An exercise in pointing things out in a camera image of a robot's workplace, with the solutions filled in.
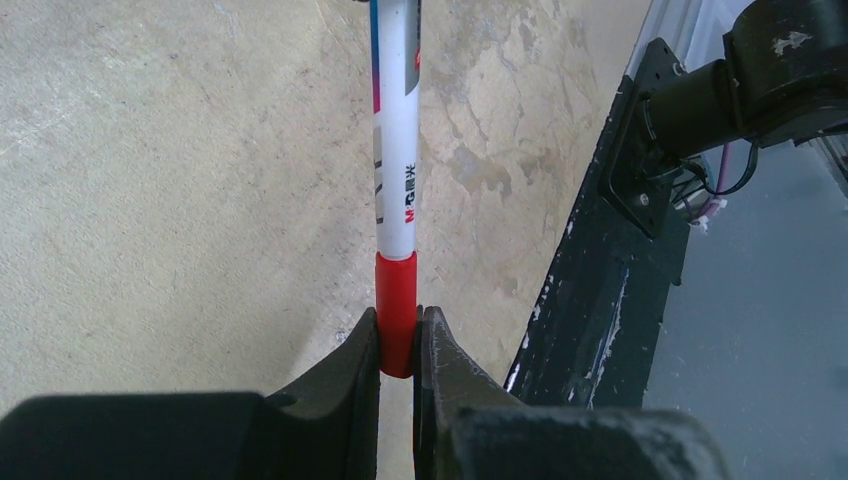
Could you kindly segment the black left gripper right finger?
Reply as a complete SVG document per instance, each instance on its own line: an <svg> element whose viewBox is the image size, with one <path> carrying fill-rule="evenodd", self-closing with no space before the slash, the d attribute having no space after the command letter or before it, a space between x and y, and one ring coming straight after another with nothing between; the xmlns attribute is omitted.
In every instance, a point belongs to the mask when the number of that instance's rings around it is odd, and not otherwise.
<svg viewBox="0 0 848 480"><path fill-rule="evenodd" d="M528 406L457 343L443 311L418 310L418 479L726 479L708 431L676 411Z"/></svg>

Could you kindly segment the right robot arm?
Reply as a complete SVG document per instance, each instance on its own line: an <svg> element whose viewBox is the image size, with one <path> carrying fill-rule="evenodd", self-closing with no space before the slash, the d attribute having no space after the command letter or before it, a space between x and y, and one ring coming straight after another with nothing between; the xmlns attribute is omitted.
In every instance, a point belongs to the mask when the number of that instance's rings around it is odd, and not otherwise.
<svg viewBox="0 0 848 480"><path fill-rule="evenodd" d="M725 56L650 93L645 139L689 157L745 139L758 147L845 131L847 3L754 1L723 37Z"/></svg>

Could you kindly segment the red-capped white marker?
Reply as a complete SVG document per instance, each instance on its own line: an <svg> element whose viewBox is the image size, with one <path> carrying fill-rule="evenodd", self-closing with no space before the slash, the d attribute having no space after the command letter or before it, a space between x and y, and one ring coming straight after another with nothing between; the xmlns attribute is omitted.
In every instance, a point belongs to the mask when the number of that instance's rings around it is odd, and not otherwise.
<svg viewBox="0 0 848 480"><path fill-rule="evenodd" d="M371 1L369 11L377 251L402 261L416 252L421 3Z"/></svg>

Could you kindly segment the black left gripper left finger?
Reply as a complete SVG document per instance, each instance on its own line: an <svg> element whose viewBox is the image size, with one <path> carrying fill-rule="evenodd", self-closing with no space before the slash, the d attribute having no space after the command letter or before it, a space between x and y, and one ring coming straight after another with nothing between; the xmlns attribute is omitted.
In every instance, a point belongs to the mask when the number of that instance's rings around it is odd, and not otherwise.
<svg viewBox="0 0 848 480"><path fill-rule="evenodd" d="M376 314L271 395L42 396L1 421L5 479L372 479Z"/></svg>

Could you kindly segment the red marker cap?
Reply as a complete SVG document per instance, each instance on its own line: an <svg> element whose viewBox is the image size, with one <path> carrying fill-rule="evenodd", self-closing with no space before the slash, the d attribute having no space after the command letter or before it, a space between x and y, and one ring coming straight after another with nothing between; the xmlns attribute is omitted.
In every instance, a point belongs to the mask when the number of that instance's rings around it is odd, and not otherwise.
<svg viewBox="0 0 848 480"><path fill-rule="evenodd" d="M412 350L418 322L417 253L404 260L376 255L375 299L380 369L391 377L412 375Z"/></svg>

